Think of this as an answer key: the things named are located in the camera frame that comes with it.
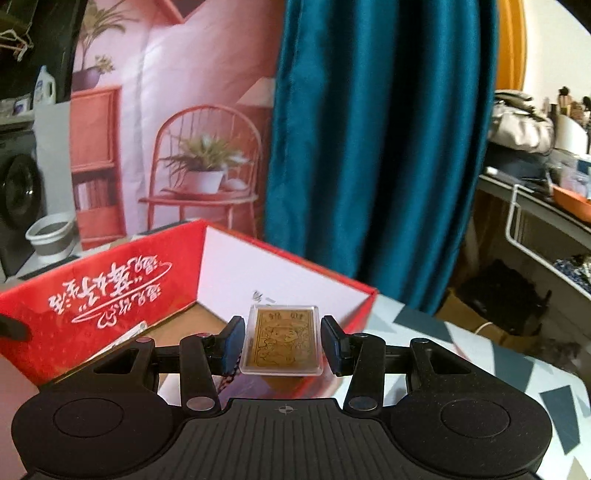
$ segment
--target printed backdrop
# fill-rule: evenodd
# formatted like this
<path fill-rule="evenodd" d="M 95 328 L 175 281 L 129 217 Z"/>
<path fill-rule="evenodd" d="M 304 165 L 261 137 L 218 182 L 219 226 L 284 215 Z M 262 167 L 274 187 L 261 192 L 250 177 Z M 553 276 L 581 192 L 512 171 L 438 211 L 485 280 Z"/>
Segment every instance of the printed backdrop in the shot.
<path fill-rule="evenodd" d="M 184 218 L 261 231 L 284 0 L 89 0 L 70 153 L 83 248 Z"/>

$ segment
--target dark fabric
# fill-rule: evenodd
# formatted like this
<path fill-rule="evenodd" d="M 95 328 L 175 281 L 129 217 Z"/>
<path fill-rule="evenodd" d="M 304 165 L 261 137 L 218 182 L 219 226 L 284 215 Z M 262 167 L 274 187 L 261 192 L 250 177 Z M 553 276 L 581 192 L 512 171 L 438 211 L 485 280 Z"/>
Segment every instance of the dark fabric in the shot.
<path fill-rule="evenodd" d="M 266 240 L 432 313 L 493 98 L 494 0 L 287 0 Z"/>
<path fill-rule="evenodd" d="M 511 335 L 532 335 L 548 308 L 551 291 L 540 298 L 533 283 L 497 259 L 466 280 L 456 295 L 482 318 Z"/>
<path fill-rule="evenodd" d="M 547 161 L 548 157 L 539 153 L 527 153 L 489 143 L 484 165 L 496 168 L 516 179 L 544 179 L 546 178 L 544 164 Z"/>

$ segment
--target potted plant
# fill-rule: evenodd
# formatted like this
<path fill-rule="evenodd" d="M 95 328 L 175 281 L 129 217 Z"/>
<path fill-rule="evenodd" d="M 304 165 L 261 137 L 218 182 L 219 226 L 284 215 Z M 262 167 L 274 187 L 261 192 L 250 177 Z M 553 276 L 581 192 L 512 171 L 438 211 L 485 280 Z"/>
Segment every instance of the potted plant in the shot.
<path fill-rule="evenodd" d="M 217 193 L 224 174 L 231 167 L 248 162 L 242 152 L 223 138 L 201 134 L 180 139 L 180 153 L 170 158 L 173 174 L 181 174 L 181 187 L 192 193 Z"/>
<path fill-rule="evenodd" d="M 95 56 L 96 63 L 92 67 L 87 67 L 86 62 L 90 46 L 98 37 L 108 30 L 119 30 L 125 33 L 124 22 L 136 21 L 134 18 L 127 17 L 125 11 L 118 10 L 123 2 L 125 0 L 120 0 L 110 8 L 99 8 L 96 0 L 88 0 L 78 36 L 78 43 L 82 49 L 82 66 L 78 72 L 72 74 L 74 92 L 96 87 L 102 74 L 115 69 L 111 58 L 106 55 Z"/>

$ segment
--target painted wooden chair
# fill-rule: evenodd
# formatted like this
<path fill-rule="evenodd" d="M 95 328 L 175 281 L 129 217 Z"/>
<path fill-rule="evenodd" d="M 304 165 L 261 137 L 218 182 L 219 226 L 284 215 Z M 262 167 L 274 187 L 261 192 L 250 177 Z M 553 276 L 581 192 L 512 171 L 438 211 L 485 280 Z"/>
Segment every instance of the painted wooden chair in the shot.
<path fill-rule="evenodd" d="M 183 140 L 209 134 L 223 138 L 229 145 L 242 152 L 249 161 L 230 167 L 229 179 L 240 179 L 244 189 L 217 193 L 189 193 L 181 182 L 184 172 L 176 171 L 170 159 L 182 154 Z M 139 201 L 148 205 L 148 230 L 154 227 L 154 210 L 157 206 L 177 207 L 179 218 L 185 219 L 189 207 L 224 208 L 228 228 L 233 228 L 237 206 L 248 206 L 248 220 L 253 236 L 256 236 L 254 202 L 258 165 L 262 157 L 261 135 L 252 121 L 243 113 L 223 105 L 198 105 L 187 108 L 170 117 L 158 131 L 152 158 L 148 197 Z"/>

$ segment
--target patterned tablecloth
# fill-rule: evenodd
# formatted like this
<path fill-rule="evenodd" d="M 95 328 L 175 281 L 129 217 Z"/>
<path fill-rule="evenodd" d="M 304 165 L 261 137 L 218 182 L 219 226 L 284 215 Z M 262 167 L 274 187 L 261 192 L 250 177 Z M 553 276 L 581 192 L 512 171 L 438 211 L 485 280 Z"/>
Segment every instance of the patterned tablecloth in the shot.
<path fill-rule="evenodd" d="M 33 278 L 108 248 L 110 245 L 72 255 L 21 278 Z M 544 480 L 588 480 L 591 476 L 591 408 L 587 389 L 578 377 L 384 296 L 378 297 L 365 331 L 382 337 L 388 345 L 408 345 L 413 338 L 429 338 L 525 392 L 546 409 L 553 424 L 552 441 L 538 475 Z M 335 394 L 341 405 L 348 388 L 345 378 Z M 384 392 L 385 405 L 397 403 L 407 393 L 404 375 L 386 375 Z"/>

